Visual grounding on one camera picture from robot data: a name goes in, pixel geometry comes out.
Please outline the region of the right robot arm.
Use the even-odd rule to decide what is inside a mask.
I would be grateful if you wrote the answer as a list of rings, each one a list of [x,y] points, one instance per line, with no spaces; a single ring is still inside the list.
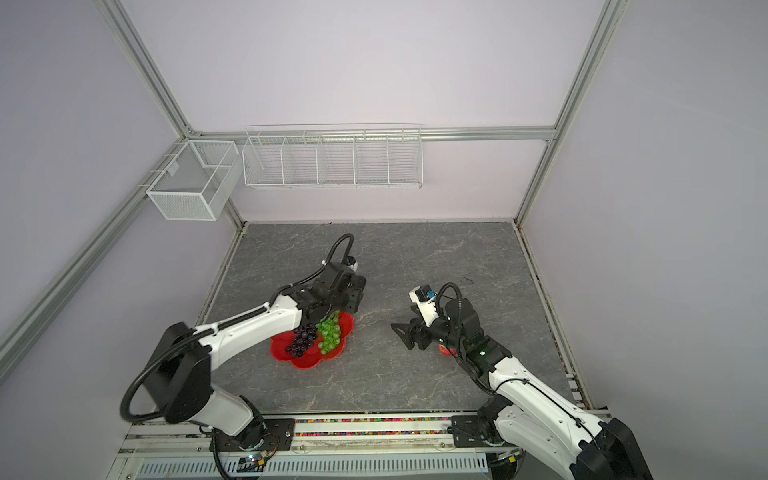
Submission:
[[[408,349],[436,342],[491,399],[478,411],[489,439],[514,444],[563,479],[649,479],[652,474],[632,430],[600,419],[538,379],[488,336],[471,302],[441,307],[433,292],[409,294],[415,318],[393,324]]]

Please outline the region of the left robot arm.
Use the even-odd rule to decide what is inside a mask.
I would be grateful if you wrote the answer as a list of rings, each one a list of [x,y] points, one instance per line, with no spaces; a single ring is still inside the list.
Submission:
[[[214,385],[213,372],[239,353],[279,334],[315,326],[336,312],[358,311],[366,278],[353,266],[328,261],[312,278],[278,289],[265,304],[228,319],[163,333],[145,369],[120,405],[131,423],[162,418],[218,430],[244,448],[263,436],[263,416],[242,396]]]

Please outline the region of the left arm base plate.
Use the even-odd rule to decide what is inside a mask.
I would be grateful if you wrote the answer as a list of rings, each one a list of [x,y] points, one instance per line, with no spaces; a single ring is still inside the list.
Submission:
[[[215,431],[211,444],[216,444],[219,452],[287,451],[293,441],[295,425],[294,418],[267,418],[256,427],[247,428],[237,436]]]

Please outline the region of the purple fake grape bunch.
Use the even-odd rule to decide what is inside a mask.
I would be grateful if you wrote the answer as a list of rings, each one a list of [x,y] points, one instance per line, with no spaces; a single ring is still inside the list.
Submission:
[[[300,326],[293,330],[294,337],[285,347],[285,352],[292,358],[301,358],[314,345],[318,330],[316,326]]]

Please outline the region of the green fake grape bunch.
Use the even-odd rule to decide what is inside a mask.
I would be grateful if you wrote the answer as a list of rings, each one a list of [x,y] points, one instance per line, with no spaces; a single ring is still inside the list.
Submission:
[[[321,321],[317,330],[322,340],[318,344],[318,348],[322,355],[328,355],[334,351],[341,341],[341,327],[339,324],[340,312],[336,311]]]

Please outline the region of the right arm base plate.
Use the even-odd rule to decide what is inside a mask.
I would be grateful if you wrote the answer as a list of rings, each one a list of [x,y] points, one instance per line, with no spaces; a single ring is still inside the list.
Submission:
[[[448,432],[458,448],[498,446],[503,444],[494,424],[477,414],[453,415]]]

